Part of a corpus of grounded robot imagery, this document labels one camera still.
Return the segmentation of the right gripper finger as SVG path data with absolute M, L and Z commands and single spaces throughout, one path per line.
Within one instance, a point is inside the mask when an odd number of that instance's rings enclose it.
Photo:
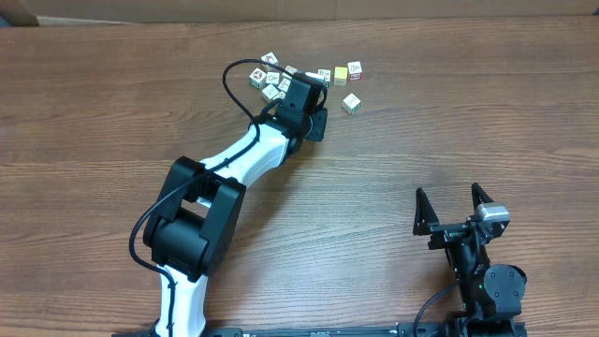
M 431 229 L 440 225 L 440 221 L 431 206 L 425 191 L 419 187 L 416 190 L 416 213 L 413 234 L 417 236 L 430 235 Z
M 492 203 L 493 199 L 484 191 L 479 183 L 473 183 L 471 185 L 471 195 L 473 200 L 473 207 L 476 210 L 480 204 Z

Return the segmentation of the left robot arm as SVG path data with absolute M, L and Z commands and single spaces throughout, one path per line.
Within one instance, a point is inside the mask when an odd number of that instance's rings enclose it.
M 152 336 L 202 334 L 207 281 L 232 243 L 247 188 L 305 140 L 324 138 L 326 96 L 323 76 L 298 71 L 240 140 L 213 157 L 172 164 L 143 233 L 162 286 Z

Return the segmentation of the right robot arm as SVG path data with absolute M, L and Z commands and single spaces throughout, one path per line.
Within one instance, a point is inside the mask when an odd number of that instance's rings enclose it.
M 428 236 L 431 250 L 443 250 L 455 282 L 434 294 L 416 314 L 412 334 L 417 336 L 425 311 L 439 298 L 457 289 L 462 309 L 446 315 L 433 336 L 525 336 L 524 324 L 515 322 L 527 283 L 517 266 L 490 263 L 485 245 L 501 237 L 510 212 L 494 201 L 478 183 L 471 186 L 474 213 L 462 223 L 443 225 L 422 188 L 416 190 L 413 234 Z

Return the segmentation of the white block centre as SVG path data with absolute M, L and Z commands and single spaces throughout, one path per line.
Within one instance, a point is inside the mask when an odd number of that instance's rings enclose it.
M 288 89 L 289 89 L 290 84 L 291 84 L 291 80 L 290 79 L 283 78 L 280 81 L 280 83 L 278 84 L 277 88 L 278 88 L 279 91 L 282 91 L 282 92 L 286 93 L 288 91 Z

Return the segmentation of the white block lower left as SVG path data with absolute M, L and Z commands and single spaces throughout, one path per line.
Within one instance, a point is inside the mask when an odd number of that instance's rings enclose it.
M 261 91 L 261 96 L 267 103 L 270 103 L 279 96 L 279 93 L 280 91 L 273 84 L 268 84 Z

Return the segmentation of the white block blue print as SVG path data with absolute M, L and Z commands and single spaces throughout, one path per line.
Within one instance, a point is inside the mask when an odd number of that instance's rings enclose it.
M 276 71 L 269 71 L 266 75 L 266 84 L 278 86 L 281 80 L 281 74 Z

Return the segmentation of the green letter B block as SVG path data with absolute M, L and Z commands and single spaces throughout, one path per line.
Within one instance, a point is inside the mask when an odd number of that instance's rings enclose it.
M 318 69 L 317 73 L 323 77 L 326 87 L 329 88 L 331 71 L 328 69 Z

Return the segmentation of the green letter R block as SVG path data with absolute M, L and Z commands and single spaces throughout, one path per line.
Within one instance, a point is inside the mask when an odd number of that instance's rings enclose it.
M 361 100 L 354 94 L 349 94 L 342 103 L 343 109 L 350 115 L 359 110 Z

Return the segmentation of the yellow top block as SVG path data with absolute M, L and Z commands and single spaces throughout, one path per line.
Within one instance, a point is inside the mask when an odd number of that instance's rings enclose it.
M 336 86 L 345 86 L 348 77 L 348 68 L 345 66 L 336 66 L 333 74 L 333 84 Z

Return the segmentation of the left red circle block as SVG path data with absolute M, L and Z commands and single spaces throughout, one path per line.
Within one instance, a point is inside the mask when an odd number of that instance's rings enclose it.
M 259 68 L 255 68 L 249 75 L 249 82 L 258 90 L 262 90 L 266 85 L 267 73 Z

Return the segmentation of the top red picture block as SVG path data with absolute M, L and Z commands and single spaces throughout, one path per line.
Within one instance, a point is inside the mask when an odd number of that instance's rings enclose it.
M 279 65 L 279 63 L 277 57 L 273 52 L 268 52 L 262 55 L 261 60 L 264 61 L 264 64 L 262 66 L 267 72 L 277 70 L 277 66 Z

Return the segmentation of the red-sided block far right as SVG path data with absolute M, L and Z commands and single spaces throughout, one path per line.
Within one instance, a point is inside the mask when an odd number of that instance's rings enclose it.
M 360 61 L 349 62 L 348 67 L 348 79 L 351 81 L 358 81 L 362 79 L 363 70 Z

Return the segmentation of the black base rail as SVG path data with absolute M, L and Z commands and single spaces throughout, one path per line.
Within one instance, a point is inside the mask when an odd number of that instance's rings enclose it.
M 458 334 L 446 333 L 443 323 L 419 323 L 417 336 L 458 336 Z M 159 336 L 154 331 L 136 331 L 112 334 L 113 337 L 150 337 Z M 413 323 L 400 323 L 394 327 L 359 327 L 359 328 L 323 328 L 313 330 L 248 330 L 239 328 L 221 328 L 204 330 L 202 337 L 412 337 Z M 482 328 L 474 328 L 474 336 L 509 336 L 506 328 L 499 332 L 482 332 Z M 515 335 L 517 337 L 528 336 L 524 323 L 516 323 Z

